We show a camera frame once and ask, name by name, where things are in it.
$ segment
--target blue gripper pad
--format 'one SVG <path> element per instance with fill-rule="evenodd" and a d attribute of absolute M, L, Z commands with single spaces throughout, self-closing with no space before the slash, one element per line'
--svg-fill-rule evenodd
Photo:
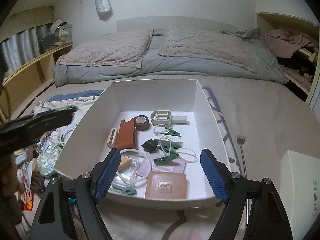
<path fill-rule="evenodd" d="M 200 163 L 216 198 L 220 199 L 222 203 L 226 204 L 229 200 L 226 181 L 223 179 L 221 173 L 216 167 L 219 162 L 209 149 L 202 150 L 200 154 Z"/>
<path fill-rule="evenodd" d="M 96 182 L 96 188 L 95 188 L 95 192 L 93 194 L 93 197 L 95 199 L 97 199 L 98 201 L 100 201 L 101 199 L 104 199 L 106 197 L 108 190 L 111 186 L 111 183 L 112 183 L 112 181 L 116 175 L 116 172 L 119 168 L 120 161 L 121 161 L 120 151 L 116 150 L 116 152 L 110 158 L 105 169 L 101 172 L 100 178 L 98 178 L 98 180 Z"/>

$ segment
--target gray curtain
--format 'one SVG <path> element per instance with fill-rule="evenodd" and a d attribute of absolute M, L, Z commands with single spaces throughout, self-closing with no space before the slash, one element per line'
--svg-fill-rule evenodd
<path fill-rule="evenodd" d="M 49 32 L 50 26 L 51 24 L 33 27 L 1 43 L 1 50 L 9 69 L 5 76 L 40 55 L 38 40 Z"/>

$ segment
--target lilac packet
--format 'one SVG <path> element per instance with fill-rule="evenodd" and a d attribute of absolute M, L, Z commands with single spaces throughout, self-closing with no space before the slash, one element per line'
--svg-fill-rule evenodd
<path fill-rule="evenodd" d="M 164 157 L 165 155 L 162 153 L 147 153 L 146 157 L 150 160 L 152 165 L 152 171 L 162 171 L 162 172 L 174 172 L 174 173 L 183 173 L 184 168 L 186 166 L 186 161 L 182 159 L 175 159 L 173 161 L 167 162 L 164 164 L 158 164 L 155 165 L 153 160 L 157 158 Z M 150 172 L 150 164 L 146 159 L 143 160 L 143 162 L 140 165 L 140 168 L 138 169 L 137 175 L 144 177 L 147 176 Z"/>

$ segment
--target white cable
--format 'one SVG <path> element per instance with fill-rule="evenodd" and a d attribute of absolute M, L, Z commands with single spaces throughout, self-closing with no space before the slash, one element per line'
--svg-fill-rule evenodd
<path fill-rule="evenodd" d="M 166 129 L 163 130 L 163 131 L 161 131 L 161 132 L 156 132 L 156 128 L 157 128 L 158 126 L 160 126 L 160 125 L 166 127 Z M 163 133 L 163 132 L 170 132 L 171 130 L 172 130 L 172 128 L 168 127 L 168 126 L 165 125 L 164 123 L 157 124 L 157 125 L 153 128 L 153 132 L 155 133 L 155 135 L 159 135 L 159 134 L 161 134 L 161 133 Z"/>
<path fill-rule="evenodd" d="M 169 150 L 168 150 L 168 153 L 166 153 L 165 150 L 163 149 L 163 146 L 162 146 L 162 143 L 161 143 L 161 139 L 168 139 L 168 140 L 169 140 Z M 180 148 L 180 149 L 174 149 L 174 148 L 172 148 L 172 147 L 171 147 L 171 139 L 170 139 L 170 137 L 167 136 L 167 135 L 163 135 L 163 136 L 160 137 L 160 139 L 159 139 L 159 146 L 160 146 L 161 150 L 164 152 L 164 154 L 167 155 L 167 156 L 169 156 L 171 150 L 173 150 L 173 151 L 175 151 L 176 153 L 179 154 L 179 157 L 178 157 L 178 158 L 186 161 L 187 163 L 195 163 L 195 162 L 197 161 L 196 152 L 195 152 L 194 150 L 189 149 L 189 148 Z M 190 153 L 178 152 L 177 150 L 190 150 L 190 151 L 192 151 L 192 152 L 194 153 L 194 155 L 193 155 L 193 154 L 190 154 Z M 191 155 L 192 157 L 194 157 L 194 160 L 192 160 L 192 161 L 186 160 L 185 158 L 182 158 L 182 157 L 180 156 L 180 154 Z"/>
<path fill-rule="evenodd" d="M 62 145 L 63 147 L 66 145 L 67 142 L 62 142 L 62 136 L 65 136 L 65 135 L 67 135 L 67 133 L 73 132 L 74 130 L 75 130 L 74 128 L 69 129 L 69 130 L 66 130 L 65 132 L 63 132 L 63 133 L 60 135 L 59 141 L 60 141 L 60 143 L 61 143 L 61 145 Z"/>
<path fill-rule="evenodd" d="M 141 157 L 145 158 L 145 159 L 148 161 L 148 163 L 150 164 L 150 171 L 152 170 L 151 162 L 150 162 L 150 160 L 147 158 L 146 154 L 144 154 L 143 152 L 141 152 L 141 151 L 139 151 L 139 150 L 136 150 L 136 149 L 124 149 L 124 150 L 120 151 L 120 154 L 125 153 L 125 152 L 135 152 L 135 153 L 140 154 Z M 148 176 L 149 176 L 149 173 L 148 173 L 146 176 L 142 177 L 141 179 L 126 179 L 126 178 L 123 177 L 118 171 L 116 172 L 116 174 L 117 174 L 117 176 L 120 177 L 120 179 L 121 179 L 123 182 L 128 183 L 128 184 L 130 184 L 130 183 L 136 183 L 136 182 L 141 182 L 141 181 L 147 179 Z"/>

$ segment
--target beige bed sheet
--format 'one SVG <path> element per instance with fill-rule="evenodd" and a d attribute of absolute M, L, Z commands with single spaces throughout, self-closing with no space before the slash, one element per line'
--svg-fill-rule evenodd
<path fill-rule="evenodd" d="M 197 79 L 201 85 L 212 89 L 239 157 L 236 137 L 237 135 L 247 137 L 243 150 L 249 179 L 261 180 L 263 177 L 269 177 L 279 191 L 280 160 L 287 150 L 320 158 L 320 123 L 308 105 L 281 84 L 196 75 L 149 75 L 128 79 L 152 78 Z M 49 96 L 104 89 L 110 82 L 68 84 L 59 88 L 52 86 L 40 95 L 28 110 L 31 111 L 38 100 L 45 100 Z M 121 210 L 119 204 L 110 205 L 107 200 L 99 204 L 99 210 L 106 225 L 112 226 L 110 233 L 115 239 L 159 240 L 168 227 L 178 220 L 177 213 L 173 211 L 150 212 L 133 207 L 124 207 Z M 181 234 L 191 230 L 198 234 L 198 238 L 183 237 L 183 239 L 207 240 L 220 212 L 220 209 L 185 211 L 186 222 L 166 239 L 178 240 Z"/>

